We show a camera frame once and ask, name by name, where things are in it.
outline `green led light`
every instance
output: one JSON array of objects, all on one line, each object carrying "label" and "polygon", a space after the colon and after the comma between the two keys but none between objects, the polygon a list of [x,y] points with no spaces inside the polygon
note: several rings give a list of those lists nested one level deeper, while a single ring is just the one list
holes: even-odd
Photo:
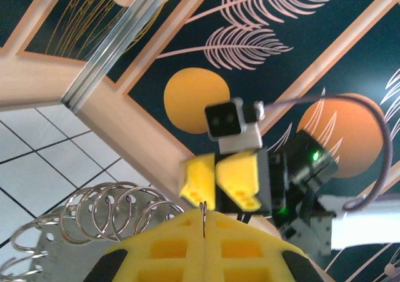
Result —
[{"label": "green led light", "polygon": [[279,214],[288,214],[288,213],[289,213],[288,208],[287,207],[283,207],[276,214],[279,215]]},{"label": "green led light", "polygon": [[319,159],[319,151],[316,151],[312,156],[312,160],[317,161],[318,159]]}]

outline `metal ring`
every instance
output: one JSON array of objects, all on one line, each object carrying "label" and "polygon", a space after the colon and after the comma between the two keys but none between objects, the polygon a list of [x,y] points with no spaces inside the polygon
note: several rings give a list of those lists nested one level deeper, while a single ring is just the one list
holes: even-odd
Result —
[{"label": "metal ring", "polygon": [[[108,187],[105,187],[96,196],[96,199],[93,202],[92,210],[96,210],[97,205],[100,202],[100,199],[104,196],[104,194],[106,194],[110,189],[118,188],[119,186],[131,186],[133,188],[137,187],[137,185],[135,183],[132,183],[132,182],[117,182],[117,183],[113,183],[112,185],[110,185]],[[96,221],[96,213],[92,212],[93,225],[97,229],[97,231],[100,233],[101,236],[103,236],[103,237],[105,237],[105,238],[107,238],[109,240],[112,240],[112,241],[117,241],[118,239],[116,237],[113,237],[112,235],[107,235],[105,233],[108,225],[110,224],[111,210],[112,210],[111,203],[108,201],[107,204],[108,204],[108,207],[109,207],[109,213],[108,213],[108,216],[107,216],[106,223],[104,224],[104,226],[102,228],[100,228],[98,223],[97,223],[97,221]]]},{"label": "metal ring", "polygon": [[83,203],[85,202],[85,201],[88,201],[89,199],[90,199],[90,195],[92,195],[93,193],[96,193],[96,190],[99,190],[99,191],[101,191],[102,190],[102,188],[105,188],[105,187],[108,187],[108,186],[110,186],[110,185],[112,185],[113,183],[101,183],[101,184],[99,184],[99,185],[96,185],[94,188],[88,188],[90,191],[88,191],[80,200],[79,200],[79,202],[78,202],[78,204],[77,204],[77,208],[76,208],[76,224],[77,224],[77,226],[78,226],[78,228],[81,230],[81,232],[87,237],[87,238],[89,238],[89,239],[91,239],[91,240],[100,240],[100,239],[104,239],[104,236],[102,236],[100,233],[98,233],[97,235],[95,235],[95,236],[93,236],[93,235],[90,235],[89,233],[87,233],[86,231],[85,231],[85,229],[83,228],[83,226],[82,226],[82,223],[81,223],[81,207],[82,207],[82,205],[83,205]]},{"label": "metal ring", "polygon": [[12,268],[14,265],[24,262],[29,259],[36,259],[40,257],[46,257],[48,255],[47,252],[41,252],[38,254],[34,254],[31,256],[26,256],[20,259],[11,258],[7,260],[3,265],[0,266],[0,281],[26,281],[26,277],[31,276],[32,274],[40,273],[42,269],[33,269],[31,271],[26,271],[25,273],[18,274],[16,276],[10,274],[3,274],[7,269]]},{"label": "metal ring", "polygon": [[28,247],[28,246],[20,246],[19,244],[16,243],[17,238],[23,234],[25,231],[32,229],[32,228],[37,228],[40,226],[47,226],[47,225],[53,225],[53,224],[58,224],[56,221],[42,221],[42,222],[37,222],[32,221],[28,224],[24,224],[22,227],[20,227],[19,229],[17,229],[10,237],[10,243],[13,246],[14,249],[16,249],[17,251],[20,252],[25,252],[28,254],[34,254],[36,251],[36,248],[33,247]]},{"label": "metal ring", "polygon": [[68,209],[69,205],[72,203],[72,201],[74,201],[75,198],[77,198],[80,195],[84,195],[88,191],[92,191],[92,190],[90,190],[89,188],[83,188],[83,189],[78,190],[76,193],[74,193],[72,196],[69,197],[67,203],[62,208],[62,211],[60,214],[60,219],[59,219],[59,228],[60,228],[62,238],[64,238],[64,240],[67,241],[68,243],[80,245],[80,244],[88,244],[91,242],[90,239],[78,240],[78,239],[74,239],[74,238],[70,237],[70,235],[67,233],[67,231],[65,229],[65,225],[64,225],[64,215],[65,215],[65,212]]},{"label": "metal ring", "polygon": [[206,238],[206,214],[207,214],[207,202],[200,202],[201,219],[202,219],[202,236]]},{"label": "metal ring", "polygon": [[155,202],[154,204],[151,204],[151,205],[147,206],[142,211],[140,216],[135,220],[135,224],[134,224],[134,228],[133,228],[133,235],[137,235],[138,226],[139,226],[140,221],[143,219],[143,217],[145,217],[148,214],[148,212],[151,212],[154,207],[157,207],[157,206],[160,206],[160,205],[170,205],[178,213],[183,213],[183,209],[179,205],[177,205],[176,203],[173,203],[173,202],[170,202],[170,201],[158,201],[158,202]]},{"label": "metal ring", "polygon": [[[118,240],[120,240],[120,241],[126,239],[126,238],[121,237],[120,234],[121,234],[121,233],[126,229],[126,227],[128,226],[128,224],[129,224],[129,222],[130,222],[130,219],[131,219],[131,216],[132,216],[132,213],[131,213],[131,212],[129,213],[129,217],[127,218],[126,222],[123,224],[122,228],[121,228],[119,231],[117,231],[117,229],[116,229],[116,227],[115,227],[115,212],[116,212],[116,209],[117,209],[117,207],[119,206],[119,204],[121,203],[121,201],[122,201],[124,198],[127,198],[127,199],[128,199],[130,194],[134,193],[135,191],[142,191],[142,190],[148,190],[148,191],[150,191],[150,192],[155,193],[155,194],[156,194],[155,197],[157,197],[159,194],[160,194],[161,196],[163,196],[158,190],[156,190],[156,189],[154,189],[154,188],[150,188],[150,187],[148,187],[148,186],[138,186],[138,187],[135,187],[135,188],[131,188],[130,190],[126,191],[123,195],[121,195],[121,196],[118,198],[118,200],[115,202],[115,204],[114,204],[114,206],[113,206],[113,208],[112,208],[112,211],[111,211],[111,225],[112,225],[112,230],[114,231],[114,234],[115,234],[116,238],[117,238]],[[151,217],[151,215],[149,214],[149,216],[148,216],[147,219],[146,219],[146,223],[145,223],[146,226],[147,226],[147,225],[149,224],[149,222],[150,222],[150,217]]]}]

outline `metal spiral binding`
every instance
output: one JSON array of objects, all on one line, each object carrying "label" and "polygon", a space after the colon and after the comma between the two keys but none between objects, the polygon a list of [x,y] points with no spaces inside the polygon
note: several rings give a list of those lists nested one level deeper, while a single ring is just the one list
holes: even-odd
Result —
[{"label": "metal spiral binding", "polygon": [[[82,246],[93,241],[122,241],[182,212],[181,207],[168,201],[158,190],[131,182],[102,183],[92,188],[80,189],[69,197],[64,206],[38,217],[14,232],[10,237],[13,248],[30,255],[21,259],[12,258],[1,265],[0,281],[26,281],[30,276],[44,270],[41,267],[31,267],[31,270],[23,274],[4,274],[18,263],[49,256],[45,250],[38,251],[36,248],[17,244],[18,237],[29,229],[40,230],[47,225],[57,225],[63,240],[71,245]],[[71,222],[80,231],[79,237],[72,237],[68,231],[66,223]]]}]

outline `camera lens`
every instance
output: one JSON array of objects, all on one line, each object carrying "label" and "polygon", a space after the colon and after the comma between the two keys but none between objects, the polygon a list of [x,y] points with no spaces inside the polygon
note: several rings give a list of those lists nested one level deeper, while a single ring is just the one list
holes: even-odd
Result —
[{"label": "camera lens", "polygon": [[228,114],[228,116],[226,116],[226,122],[227,122],[228,124],[233,123],[233,120],[234,120],[233,114]]},{"label": "camera lens", "polygon": [[216,127],[219,125],[219,118],[213,118],[211,121],[211,124]]}]

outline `white tile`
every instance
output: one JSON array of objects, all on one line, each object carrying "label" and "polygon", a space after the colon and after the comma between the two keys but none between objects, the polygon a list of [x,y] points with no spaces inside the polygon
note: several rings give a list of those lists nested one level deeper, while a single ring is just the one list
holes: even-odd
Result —
[{"label": "white tile", "polygon": [[66,139],[35,109],[1,112],[0,120],[34,149]]},{"label": "white tile", "polygon": [[0,162],[32,151],[2,123],[0,123],[0,148]]},{"label": "white tile", "polygon": [[106,168],[119,158],[118,154],[101,140],[99,136],[94,134],[94,132],[74,138],[73,142],[103,168]]},{"label": "white tile", "polygon": [[75,190],[35,153],[1,164],[0,177],[0,187],[35,216]]},{"label": "white tile", "polygon": [[107,172],[118,181],[133,182],[141,186],[149,186],[150,182],[139,174],[125,160],[121,159],[111,166]]},{"label": "white tile", "polygon": [[77,187],[101,172],[101,168],[70,140],[38,153]]},{"label": "white tile", "polygon": [[[38,244],[38,240],[40,237],[40,231],[38,229],[29,229],[20,237],[17,239],[17,243],[22,245],[22,246],[30,246],[30,247],[35,247]],[[23,258],[29,256],[26,253],[21,253],[16,251],[11,243],[6,244],[0,249],[0,264],[3,264],[7,260],[10,260],[11,258]],[[6,274],[13,273],[15,274],[20,274],[24,273],[29,270],[29,265],[31,264],[31,261],[24,261],[23,263],[18,263],[9,270],[6,271]]]},{"label": "white tile", "polygon": [[99,176],[95,177],[92,181],[90,181],[84,187],[93,187],[100,183],[109,183],[109,182],[115,183],[115,180],[112,179],[112,177],[109,174],[104,172],[104,173],[101,173]]},{"label": "white tile", "polygon": [[[101,173],[99,176],[95,177],[92,181],[90,181],[87,185],[83,186],[83,188],[86,187],[93,187],[95,185],[98,185],[100,183],[105,183],[105,182],[115,182],[114,179],[112,179],[112,177],[107,174],[106,172]],[[59,204],[59,206],[63,206],[67,203],[67,200],[69,198],[65,199],[62,203]],[[76,199],[74,199],[74,201],[72,201],[72,204],[76,204],[79,202],[79,200],[81,199],[81,196],[78,196]]]},{"label": "white tile", "polygon": [[25,210],[0,191],[0,243],[8,239],[23,224],[33,220]]},{"label": "white tile", "polygon": [[45,117],[55,124],[65,135],[75,135],[89,131],[90,129],[63,104],[38,108]]}]

